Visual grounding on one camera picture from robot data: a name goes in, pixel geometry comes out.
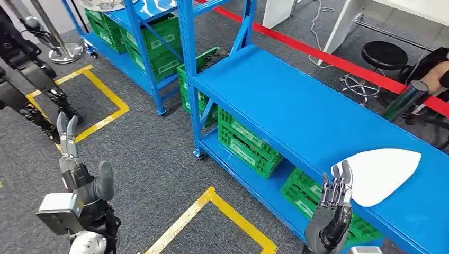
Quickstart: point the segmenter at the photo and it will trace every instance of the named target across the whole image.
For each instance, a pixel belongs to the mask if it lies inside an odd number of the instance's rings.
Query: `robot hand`
[[[321,200],[306,227],[307,246],[304,246],[303,254],[340,254],[346,242],[352,217],[353,175],[346,160],[342,166],[342,174],[338,166],[332,168],[331,184],[327,174],[322,175]]]
[[[77,193],[84,204],[97,200],[109,201],[114,196],[114,180],[111,164],[101,161],[99,165],[100,177],[91,176],[86,166],[81,162],[75,144],[75,126],[78,117],[73,116],[67,123],[64,112],[60,112],[56,127],[61,139],[62,157],[59,168],[67,189]]]

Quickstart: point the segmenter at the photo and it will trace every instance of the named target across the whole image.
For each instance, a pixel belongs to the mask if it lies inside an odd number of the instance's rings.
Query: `table leg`
[[[333,53],[346,39],[346,36],[351,29],[354,18],[361,12],[365,0],[346,0],[342,12],[334,25],[334,29],[327,40],[323,51],[326,53]]]

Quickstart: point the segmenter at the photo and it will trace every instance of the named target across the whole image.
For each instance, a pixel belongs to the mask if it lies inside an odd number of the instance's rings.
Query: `person's arm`
[[[429,87],[430,94],[434,94],[442,86],[449,88],[449,61],[437,64],[421,81]]]

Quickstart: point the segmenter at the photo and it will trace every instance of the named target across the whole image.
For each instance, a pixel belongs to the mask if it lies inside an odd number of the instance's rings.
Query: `white label on crate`
[[[132,44],[134,44],[134,46],[137,47],[137,42],[134,39],[134,36],[130,32],[128,32],[128,31],[127,31],[127,38],[131,41]]]
[[[164,39],[165,42],[169,43],[169,42],[175,40],[175,34],[172,33],[172,34],[170,34],[170,35],[167,35],[167,36],[165,36],[165,37],[162,37],[162,39]],[[162,44],[161,41],[155,40],[155,41],[151,42],[151,49],[158,48],[158,47],[160,47],[160,46],[162,46],[162,45],[163,45],[163,44]]]
[[[161,73],[163,73],[163,72],[166,72],[166,71],[168,71],[168,70],[170,70],[170,69],[176,67],[177,65],[179,65],[179,61],[178,61],[178,60],[171,61],[171,62],[169,62],[168,64],[166,64],[166,65],[164,65],[164,66],[162,66],[162,67],[159,67],[159,69],[158,69],[158,71],[159,71],[158,74],[161,74]]]
[[[256,138],[254,135],[252,135],[249,131],[247,131],[245,128],[243,128],[236,121],[232,122],[232,127],[234,128],[234,130],[238,131],[240,134],[245,136],[247,139],[254,142],[255,145],[257,145],[260,148],[262,147],[262,144],[263,144],[262,140]]]
[[[245,152],[243,152],[237,144],[235,144],[234,139],[231,139],[231,144],[229,145],[229,148],[231,148],[236,154],[240,155],[245,161],[247,161],[249,164],[253,165],[253,167],[256,166],[256,161],[253,160],[250,156],[248,156]]]
[[[313,217],[313,211],[309,209],[301,200],[295,202],[299,209],[303,210],[311,219]]]
[[[142,68],[142,69],[145,70],[145,65],[143,65],[143,62],[140,61],[139,58],[135,57],[135,58],[134,58],[134,61],[140,66],[140,68]]]
[[[111,40],[109,39],[109,37],[107,37],[106,35],[104,35],[103,33],[100,33],[100,37],[101,39],[105,40],[106,42],[108,42],[109,44],[112,44]]]
[[[313,193],[317,194],[317,196],[321,196],[321,188],[313,185],[312,187],[309,188],[309,190],[311,190]]]
[[[89,10],[89,12],[90,12],[92,15],[94,15],[97,19],[103,20],[103,19],[101,18],[101,15],[100,15],[99,12],[91,11],[91,10]]]

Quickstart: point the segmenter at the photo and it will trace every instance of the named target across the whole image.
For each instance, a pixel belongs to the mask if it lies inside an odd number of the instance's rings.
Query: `caster wheel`
[[[199,160],[199,161],[204,161],[205,158],[206,158],[205,155],[200,155],[200,156],[198,156],[198,160]]]

